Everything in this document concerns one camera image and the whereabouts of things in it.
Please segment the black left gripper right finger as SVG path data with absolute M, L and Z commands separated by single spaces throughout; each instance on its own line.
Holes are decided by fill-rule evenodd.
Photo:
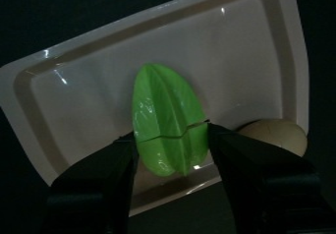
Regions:
M 312 164 L 288 150 L 211 124 L 209 152 L 237 234 L 336 234 L 336 210 Z

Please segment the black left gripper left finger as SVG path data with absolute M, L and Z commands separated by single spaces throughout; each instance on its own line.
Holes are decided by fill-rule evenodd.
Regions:
M 59 175 L 40 234 L 127 234 L 137 160 L 128 133 Z

